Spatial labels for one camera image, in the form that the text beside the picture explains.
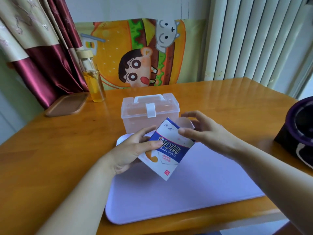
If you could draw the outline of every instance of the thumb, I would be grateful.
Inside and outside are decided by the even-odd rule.
[[[203,132],[199,132],[190,128],[179,128],[178,133],[186,138],[190,138],[199,142],[203,141],[204,137]]]
[[[141,142],[138,143],[137,145],[137,150],[136,152],[138,153],[138,155],[147,152],[147,151],[151,151],[151,150],[156,150],[159,149],[160,147],[162,147],[163,142],[158,140],[158,141],[147,141],[147,142]]]

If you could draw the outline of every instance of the satin curtain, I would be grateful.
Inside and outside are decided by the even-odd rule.
[[[65,0],[0,0],[0,47],[43,108],[88,91],[75,53],[82,43]]]

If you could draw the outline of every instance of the tabletop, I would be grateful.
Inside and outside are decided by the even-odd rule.
[[[80,113],[37,116],[0,146],[1,234],[34,234],[88,169],[112,149],[125,129],[124,97],[173,93],[180,111],[200,110],[242,140],[313,175],[274,137],[295,99],[247,78],[107,91]],[[267,198],[255,198],[125,225],[105,213],[97,234],[197,234],[284,218]]]

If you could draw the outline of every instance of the plastic storage box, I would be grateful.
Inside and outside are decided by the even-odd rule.
[[[126,133],[135,133],[141,128],[159,126],[167,117],[175,121],[179,103],[172,93],[143,95],[123,99],[121,118]]]

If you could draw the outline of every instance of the beige bottle lid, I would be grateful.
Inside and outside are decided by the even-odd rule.
[[[91,50],[78,50],[76,54],[79,59],[87,59],[94,56]]]

